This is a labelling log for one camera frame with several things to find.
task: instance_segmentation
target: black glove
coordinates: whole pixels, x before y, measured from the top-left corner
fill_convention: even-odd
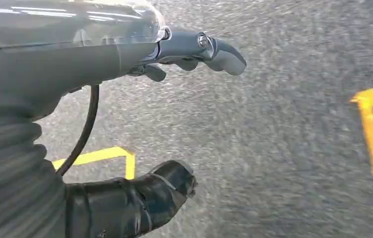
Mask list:
[[[69,184],[67,238],[135,238],[168,223],[197,185],[182,162],[127,180]]]

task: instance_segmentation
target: road surface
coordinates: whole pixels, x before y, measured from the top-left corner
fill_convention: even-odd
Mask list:
[[[155,83],[103,83],[84,152],[122,146],[136,173],[169,159],[196,171],[194,199],[148,238],[373,238],[373,175],[357,104],[373,88],[373,1],[155,0],[169,23],[243,53],[239,77],[165,67]],[[40,123],[48,159],[65,158],[89,89]],[[73,167],[67,182],[124,175],[124,160]]]

